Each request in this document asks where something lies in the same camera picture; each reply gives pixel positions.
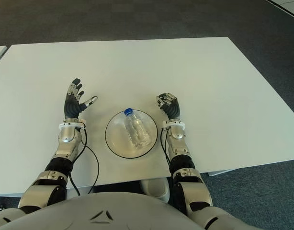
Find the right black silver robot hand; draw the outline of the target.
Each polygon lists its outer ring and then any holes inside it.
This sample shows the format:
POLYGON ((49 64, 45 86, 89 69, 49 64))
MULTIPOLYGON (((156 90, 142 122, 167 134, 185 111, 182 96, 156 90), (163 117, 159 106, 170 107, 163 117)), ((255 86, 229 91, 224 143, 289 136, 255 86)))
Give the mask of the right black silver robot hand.
POLYGON ((171 119, 180 118, 180 107, 177 97, 171 93, 162 93, 156 97, 158 107, 171 119))

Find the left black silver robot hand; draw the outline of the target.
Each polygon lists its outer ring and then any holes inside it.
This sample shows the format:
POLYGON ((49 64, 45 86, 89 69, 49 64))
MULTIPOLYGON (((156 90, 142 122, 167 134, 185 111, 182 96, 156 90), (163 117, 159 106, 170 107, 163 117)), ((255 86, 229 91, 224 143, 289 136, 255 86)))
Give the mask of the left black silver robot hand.
POLYGON ((89 106, 97 101, 98 96, 92 96, 86 101, 81 101, 84 91, 82 83, 79 78, 75 78, 68 87, 65 102, 64 102, 64 116, 65 119, 75 118, 78 119, 80 113, 86 110, 89 106))

